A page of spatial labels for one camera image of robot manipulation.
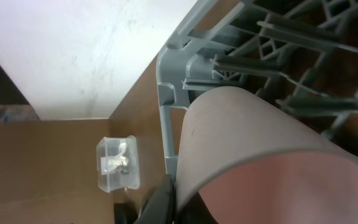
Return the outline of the white tissue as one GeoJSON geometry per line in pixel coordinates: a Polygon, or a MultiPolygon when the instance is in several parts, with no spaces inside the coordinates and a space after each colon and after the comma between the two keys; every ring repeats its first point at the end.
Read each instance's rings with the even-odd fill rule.
{"type": "Polygon", "coordinates": [[[102,157],[101,162],[101,173],[102,175],[115,174],[120,172],[121,174],[128,174],[127,169],[129,159],[124,156],[127,151],[128,143],[121,142],[118,147],[118,154],[116,156],[102,157]]]}

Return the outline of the pink cup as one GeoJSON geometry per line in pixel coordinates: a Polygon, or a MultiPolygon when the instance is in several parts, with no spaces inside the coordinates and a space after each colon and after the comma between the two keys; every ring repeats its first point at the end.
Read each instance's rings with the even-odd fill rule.
{"type": "Polygon", "coordinates": [[[358,223],[358,157],[246,90],[192,102],[177,210],[200,195],[218,223],[358,223]]]}

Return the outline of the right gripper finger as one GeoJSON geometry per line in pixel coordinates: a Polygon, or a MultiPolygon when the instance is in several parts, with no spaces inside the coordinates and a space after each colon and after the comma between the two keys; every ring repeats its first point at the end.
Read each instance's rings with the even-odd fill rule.
{"type": "Polygon", "coordinates": [[[167,174],[134,223],[172,224],[175,219],[175,196],[173,178],[167,174]]]}

